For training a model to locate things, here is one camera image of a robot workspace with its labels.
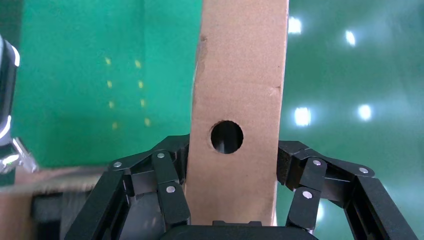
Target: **metal rivet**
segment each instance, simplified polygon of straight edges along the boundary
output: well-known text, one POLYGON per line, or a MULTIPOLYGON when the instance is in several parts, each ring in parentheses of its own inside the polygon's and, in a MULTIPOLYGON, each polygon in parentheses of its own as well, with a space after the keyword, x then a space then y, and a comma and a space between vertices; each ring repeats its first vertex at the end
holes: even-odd
POLYGON ((359 168, 359 171, 361 171, 361 172, 362 172, 362 173, 364 173, 364 174, 367 174, 367 173, 368 173, 368 169, 363 168, 363 167, 360 167, 360 168, 359 168))
POLYGON ((175 192, 175 187, 174 187, 174 186, 169 186, 169 187, 167 187, 167 188, 166 188, 166 192, 167 192, 167 193, 173 193, 173 192, 175 192))
POLYGON ((307 198, 307 199, 311 199, 312 198, 312 193, 308 192, 308 191, 303 191, 302 195, 307 198))

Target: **cardboard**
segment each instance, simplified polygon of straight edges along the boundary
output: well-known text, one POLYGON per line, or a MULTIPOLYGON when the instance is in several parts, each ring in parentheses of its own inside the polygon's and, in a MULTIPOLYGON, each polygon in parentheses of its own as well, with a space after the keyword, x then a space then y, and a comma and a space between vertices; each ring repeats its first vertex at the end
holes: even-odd
POLYGON ((15 184, 0 187, 0 240, 35 239, 35 224, 31 219, 33 196, 92 190, 104 170, 104 167, 69 167, 29 173, 18 166, 15 184))
POLYGON ((193 224, 273 223, 288 0, 203 0, 186 199, 193 224), (233 121, 241 147, 216 151, 213 127, 233 121))

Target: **green background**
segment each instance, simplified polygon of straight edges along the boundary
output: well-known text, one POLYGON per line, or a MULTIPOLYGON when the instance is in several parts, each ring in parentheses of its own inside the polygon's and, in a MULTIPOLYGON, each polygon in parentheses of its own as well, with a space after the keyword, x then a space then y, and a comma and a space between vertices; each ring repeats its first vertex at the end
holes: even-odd
MULTIPOLYGON (((288 35, 280 139, 372 168, 424 239, 424 2, 293 0, 289 15, 301 33, 288 35), (296 125, 297 108, 308 125, 296 125)), ((13 135, 61 167, 187 134, 200 20, 199 0, 25 0, 13 135)), ((292 197, 279 187, 280 225, 292 197)), ((341 209, 322 200, 319 212, 316 237, 353 239, 341 209)))

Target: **hole in cardboard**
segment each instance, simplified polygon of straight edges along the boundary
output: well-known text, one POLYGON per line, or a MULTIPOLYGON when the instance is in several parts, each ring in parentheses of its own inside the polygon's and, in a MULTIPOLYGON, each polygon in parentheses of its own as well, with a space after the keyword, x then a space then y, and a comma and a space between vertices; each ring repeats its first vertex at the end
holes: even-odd
POLYGON ((213 127, 210 140, 218 152, 232 154, 242 146, 243 131, 233 121, 221 121, 213 127))

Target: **cardboard panel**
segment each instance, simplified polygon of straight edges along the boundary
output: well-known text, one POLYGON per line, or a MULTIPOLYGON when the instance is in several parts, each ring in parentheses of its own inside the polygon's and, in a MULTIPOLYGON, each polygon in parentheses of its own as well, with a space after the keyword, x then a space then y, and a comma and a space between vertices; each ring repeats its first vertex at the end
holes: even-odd
POLYGON ((287 0, 203 1, 185 186, 193 224, 272 224, 287 15, 287 0), (243 134, 230 154, 211 141, 222 121, 243 134))

